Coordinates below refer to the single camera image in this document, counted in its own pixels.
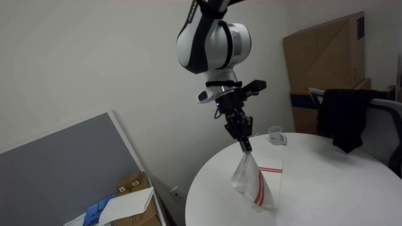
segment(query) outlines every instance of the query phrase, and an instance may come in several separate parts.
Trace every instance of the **blue box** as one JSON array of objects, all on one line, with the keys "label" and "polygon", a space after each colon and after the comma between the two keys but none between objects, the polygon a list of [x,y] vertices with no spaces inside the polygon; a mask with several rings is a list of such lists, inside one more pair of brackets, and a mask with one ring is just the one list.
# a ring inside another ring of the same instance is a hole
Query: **blue box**
[{"label": "blue box", "polygon": [[85,219],[82,226],[93,226],[99,223],[99,217],[103,209],[105,208],[106,204],[109,202],[109,200],[115,198],[116,196],[117,195],[115,193],[88,207],[88,209],[86,210]]}]

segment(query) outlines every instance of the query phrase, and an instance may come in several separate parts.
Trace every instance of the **red stripe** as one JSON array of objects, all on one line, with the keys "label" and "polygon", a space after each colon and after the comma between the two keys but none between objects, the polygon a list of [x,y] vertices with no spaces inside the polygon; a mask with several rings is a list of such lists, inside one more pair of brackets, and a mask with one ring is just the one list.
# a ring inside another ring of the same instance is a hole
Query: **red stripe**
[{"label": "red stripe", "polygon": [[271,172],[271,173],[282,173],[282,171],[275,171],[275,170],[263,170],[263,169],[260,169],[260,171]]},{"label": "red stripe", "polygon": [[258,203],[258,201],[259,201],[259,199],[260,199],[260,196],[261,196],[261,189],[262,189],[261,176],[262,176],[262,173],[261,173],[261,171],[260,171],[260,174],[258,175],[258,180],[259,180],[258,194],[257,194],[257,197],[256,197],[255,200],[254,200],[254,203],[255,203],[255,204]]},{"label": "red stripe", "polygon": [[262,179],[263,188],[262,188],[262,191],[261,191],[261,200],[260,200],[260,203],[258,203],[259,206],[261,206],[263,204],[263,202],[264,202],[264,193],[265,193],[265,191],[264,191],[264,178],[263,178],[262,173],[261,173],[261,179]]},{"label": "red stripe", "polygon": [[260,169],[267,169],[267,170],[282,170],[282,169],[275,169],[275,168],[265,168],[265,167],[259,167]]}]

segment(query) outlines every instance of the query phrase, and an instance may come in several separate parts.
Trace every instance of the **electrical outlet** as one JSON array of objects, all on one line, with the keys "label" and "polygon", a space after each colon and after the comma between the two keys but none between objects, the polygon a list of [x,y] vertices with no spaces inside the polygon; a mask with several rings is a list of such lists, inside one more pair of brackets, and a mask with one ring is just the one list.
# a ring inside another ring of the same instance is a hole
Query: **electrical outlet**
[{"label": "electrical outlet", "polygon": [[173,200],[174,200],[175,202],[177,202],[179,199],[182,198],[181,193],[180,193],[180,191],[178,190],[177,187],[173,188],[173,189],[170,191],[170,195],[172,196],[172,198],[173,198]]}]

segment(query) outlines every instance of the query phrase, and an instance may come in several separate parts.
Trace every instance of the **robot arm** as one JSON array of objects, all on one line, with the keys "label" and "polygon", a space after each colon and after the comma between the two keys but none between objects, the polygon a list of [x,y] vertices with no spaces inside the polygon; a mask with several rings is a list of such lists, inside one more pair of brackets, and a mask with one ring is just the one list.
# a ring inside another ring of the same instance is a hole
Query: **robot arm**
[{"label": "robot arm", "polygon": [[244,25],[227,24],[222,19],[227,6],[241,1],[244,0],[193,0],[176,47],[180,64],[206,77],[206,88],[197,96],[197,102],[216,102],[220,115],[225,115],[226,130],[248,154],[252,151],[248,140],[252,117],[244,114],[243,101],[257,95],[267,84],[255,80],[242,88],[233,71],[233,66],[248,57],[251,38]]}]

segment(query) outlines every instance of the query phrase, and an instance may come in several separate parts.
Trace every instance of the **round white table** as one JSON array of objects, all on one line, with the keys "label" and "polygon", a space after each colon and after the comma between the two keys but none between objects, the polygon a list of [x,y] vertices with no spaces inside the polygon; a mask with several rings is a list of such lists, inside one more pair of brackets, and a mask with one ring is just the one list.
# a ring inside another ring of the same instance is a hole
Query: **round white table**
[{"label": "round white table", "polygon": [[268,135],[250,138],[254,158],[282,159],[276,213],[256,213],[230,185],[243,155],[238,143],[211,158],[195,177],[186,225],[339,226],[402,225],[402,180],[356,149],[343,153],[332,140],[286,133],[286,146]]}]

